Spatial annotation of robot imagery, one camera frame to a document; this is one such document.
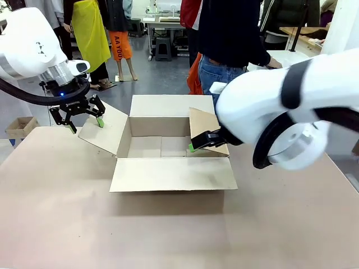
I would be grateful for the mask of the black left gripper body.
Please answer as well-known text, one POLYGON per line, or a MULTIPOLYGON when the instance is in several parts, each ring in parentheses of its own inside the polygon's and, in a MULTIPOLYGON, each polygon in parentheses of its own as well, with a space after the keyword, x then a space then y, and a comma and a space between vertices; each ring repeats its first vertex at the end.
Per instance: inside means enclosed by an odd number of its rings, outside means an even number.
POLYGON ((60 86, 57 81, 49 81, 45 83, 45 89, 52 94, 52 99, 56 99, 56 103, 49 103, 49 107, 69 106, 79 104, 86 99, 89 92, 89 81, 84 76, 76 76, 69 83, 60 86))

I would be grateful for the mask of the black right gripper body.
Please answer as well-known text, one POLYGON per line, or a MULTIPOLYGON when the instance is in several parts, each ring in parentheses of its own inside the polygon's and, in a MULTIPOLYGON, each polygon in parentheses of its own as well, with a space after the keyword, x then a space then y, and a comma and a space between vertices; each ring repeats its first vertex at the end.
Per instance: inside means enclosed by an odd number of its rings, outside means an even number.
POLYGON ((233 146, 239 146, 243 144, 243 141, 233 135, 229 130, 226 128, 221 129, 222 138, 225 140, 227 144, 231 144, 233 146))

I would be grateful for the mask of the person's left hand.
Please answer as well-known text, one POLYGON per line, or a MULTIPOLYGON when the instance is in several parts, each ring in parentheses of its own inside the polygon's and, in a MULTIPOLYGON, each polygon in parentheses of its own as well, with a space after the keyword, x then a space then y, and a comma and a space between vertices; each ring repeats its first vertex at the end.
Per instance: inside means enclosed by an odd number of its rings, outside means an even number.
POLYGON ((266 65, 266 67, 271 68, 271 69, 280 69, 283 66, 275 58, 271 57, 269 63, 266 65))

